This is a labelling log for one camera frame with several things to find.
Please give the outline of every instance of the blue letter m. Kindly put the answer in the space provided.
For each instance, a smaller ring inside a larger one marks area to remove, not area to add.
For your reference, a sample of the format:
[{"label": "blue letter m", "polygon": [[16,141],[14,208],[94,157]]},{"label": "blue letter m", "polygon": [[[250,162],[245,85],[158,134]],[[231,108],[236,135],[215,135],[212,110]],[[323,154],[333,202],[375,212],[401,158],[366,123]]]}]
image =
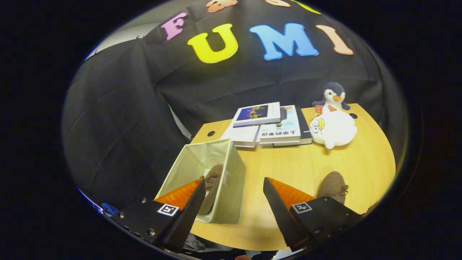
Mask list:
[{"label": "blue letter m", "polygon": [[275,60],[282,58],[282,53],[276,50],[275,44],[278,45],[287,55],[293,55],[294,43],[297,44],[297,54],[300,56],[314,56],[319,52],[316,50],[306,36],[303,25],[288,23],[286,24],[284,35],[268,25],[257,25],[249,29],[250,32],[256,33],[260,37],[266,54],[265,60]]}]

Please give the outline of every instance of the white plush toy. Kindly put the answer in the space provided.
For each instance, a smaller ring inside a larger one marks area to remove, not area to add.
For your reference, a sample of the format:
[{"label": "white plush toy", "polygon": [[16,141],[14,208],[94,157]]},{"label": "white plush toy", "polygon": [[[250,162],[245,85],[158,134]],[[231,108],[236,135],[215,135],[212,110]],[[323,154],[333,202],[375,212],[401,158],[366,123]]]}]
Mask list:
[{"label": "white plush toy", "polygon": [[330,111],[327,106],[322,114],[310,123],[313,141],[324,144],[327,149],[345,145],[356,135],[354,119],[343,111]]}]

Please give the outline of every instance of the shoe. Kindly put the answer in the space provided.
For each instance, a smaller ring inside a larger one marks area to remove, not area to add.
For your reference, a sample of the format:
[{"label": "shoe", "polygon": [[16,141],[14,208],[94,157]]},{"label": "shoe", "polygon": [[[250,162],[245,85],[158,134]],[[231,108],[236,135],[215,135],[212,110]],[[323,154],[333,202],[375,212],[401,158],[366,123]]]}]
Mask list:
[{"label": "shoe", "polygon": [[338,172],[327,174],[319,187],[317,198],[330,196],[336,201],[345,204],[345,195],[348,194],[348,185],[345,185],[342,175]]},{"label": "shoe", "polygon": [[217,196],[218,185],[220,184],[221,173],[223,171],[223,165],[215,165],[205,177],[205,198],[202,203],[201,208],[199,209],[199,215],[207,214],[215,202],[215,197]]}]

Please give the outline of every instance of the table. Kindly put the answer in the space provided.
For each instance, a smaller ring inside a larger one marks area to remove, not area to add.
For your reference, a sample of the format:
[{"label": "table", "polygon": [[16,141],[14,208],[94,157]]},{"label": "table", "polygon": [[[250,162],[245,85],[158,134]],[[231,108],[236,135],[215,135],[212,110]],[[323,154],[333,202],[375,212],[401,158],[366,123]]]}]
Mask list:
[{"label": "table", "polygon": [[[347,145],[328,150],[313,142],[295,147],[237,148],[247,167],[241,220],[237,224],[195,221],[191,233],[225,246],[255,251],[288,249],[263,194],[264,177],[282,181],[316,196],[324,177],[337,171],[349,185],[345,206],[358,214],[382,198],[395,178],[395,159],[378,124],[358,104],[347,113],[357,115],[358,132]],[[303,108],[308,125],[314,108]],[[220,139],[231,119],[204,124],[191,143]]]}]

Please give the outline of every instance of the stuffed animal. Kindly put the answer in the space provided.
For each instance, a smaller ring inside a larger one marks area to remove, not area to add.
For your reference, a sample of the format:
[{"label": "stuffed animal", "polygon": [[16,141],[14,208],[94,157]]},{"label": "stuffed animal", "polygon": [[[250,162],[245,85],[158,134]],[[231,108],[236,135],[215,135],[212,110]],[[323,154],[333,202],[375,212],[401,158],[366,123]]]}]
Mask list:
[{"label": "stuffed animal", "polygon": [[323,107],[322,115],[310,123],[313,141],[324,144],[327,149],[345,145],[356,135],[357,128],[354,119],[343,111],[330,111]]},{"label": "stuffed animal", "polygon": [[321,101],[313,102],[313,106],[331,106],[338,111],[342,109],[350,110],[350,106],[343,102],[345,100],[345,90],[342,85],[337,82],[328,82],[324,86],[324,98]]}]

